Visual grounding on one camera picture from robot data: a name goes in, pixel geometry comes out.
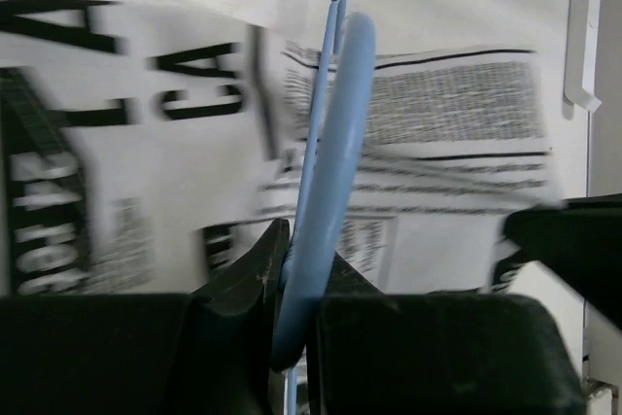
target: black letter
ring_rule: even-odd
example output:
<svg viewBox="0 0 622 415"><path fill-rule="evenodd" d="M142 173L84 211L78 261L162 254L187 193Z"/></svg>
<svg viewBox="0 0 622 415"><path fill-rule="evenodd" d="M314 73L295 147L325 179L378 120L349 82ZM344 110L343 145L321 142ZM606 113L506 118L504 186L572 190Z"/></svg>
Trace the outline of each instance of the black letter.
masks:
<svg viewBox="0 0 622 415"><path fill-rule="evenodd" d="M65 126L114 126L131 125L127 112L129 99L111 99L116 104L113 109L98 109L96 111L56 111L67 122Z"/></svg>
<svg viewBox="0 0 622 415"><path fill-rule="evenodd" d="M165 72L180 73L182 75L190 75L193 77L206 78L237 78L235 72L224 70L220 56L234 53L237 47L235 43L217 44L208 48L193 49L191 51L175 52L168 55L160 55L152 57L155 69ZM193 67L184 65L184 62L192 62L194 60L212 60L213 67Z"/></svg>
<svg viewBox="0 0 622 415"><path fill-rule="evenodd" d="M93 32L93 7L114 2L101 0L0 0L0 31L67 44L106 53L120 53L118 38ZM82 26L60 24L21 17L62 10L80 15Z"/></svg>
<svg viewBox="0 0 622 415"><path fill-rule="evenodd" d="M184 109L168 109L166 104L169 102L181 101L186 98L185 91L165 91L156 96L155 106L167 118L172 121L183 121L185 119L200 119L202 117L228 116L237 114L242 110L244 96L239 87L234 85L222 86L225 91L224 96L238 96L236 102L230 104L217 104L215 106L187 107Z"/></svg>

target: gray wall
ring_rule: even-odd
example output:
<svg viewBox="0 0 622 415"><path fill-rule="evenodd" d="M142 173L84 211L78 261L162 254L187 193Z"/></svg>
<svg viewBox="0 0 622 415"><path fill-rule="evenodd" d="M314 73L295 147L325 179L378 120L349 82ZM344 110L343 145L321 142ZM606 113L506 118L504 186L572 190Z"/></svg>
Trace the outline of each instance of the gray wall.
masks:
<svg viewBox="0 0 622 415"><path fill-rule="evenodd" d="M601 1L596 95L591 118L590 195L622 192L622 0Z"/></svg>

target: black plastic part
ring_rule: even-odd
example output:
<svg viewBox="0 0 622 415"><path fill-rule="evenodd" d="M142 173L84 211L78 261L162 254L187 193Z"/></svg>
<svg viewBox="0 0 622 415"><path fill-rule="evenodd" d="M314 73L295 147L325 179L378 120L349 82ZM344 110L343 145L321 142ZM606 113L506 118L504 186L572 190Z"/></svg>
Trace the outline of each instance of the black plastic part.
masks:
<svg viewBox="0 0 622 415"><path fill-rule="evenodd" d="M622 329L622 196L581 198L563 210L510 215L503 234Z"/></svg>
<svg viewBox="0 0 622 415"><path fill-rule="evenodd" d="M289 224L195 294L0 300L0 413L282 413L268 366Z"/></svg>
<svg viewBox="0 0 622 415"><path fill-rule="evenodd" d="M327 296L315 345L312 413L586 411L556 325L522 296Z"/></svg>

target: white bracket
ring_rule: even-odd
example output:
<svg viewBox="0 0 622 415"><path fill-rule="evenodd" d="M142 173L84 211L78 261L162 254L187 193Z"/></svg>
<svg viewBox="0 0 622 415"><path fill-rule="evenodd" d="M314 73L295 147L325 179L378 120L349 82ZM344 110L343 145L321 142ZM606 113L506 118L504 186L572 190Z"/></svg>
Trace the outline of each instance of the white bracket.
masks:
<svg viewBox="0 0 622 415"><path fill-rule="evenodd" d="M590 112L601 105L594 94L601 0L570 0L564 94Z"/></svg>

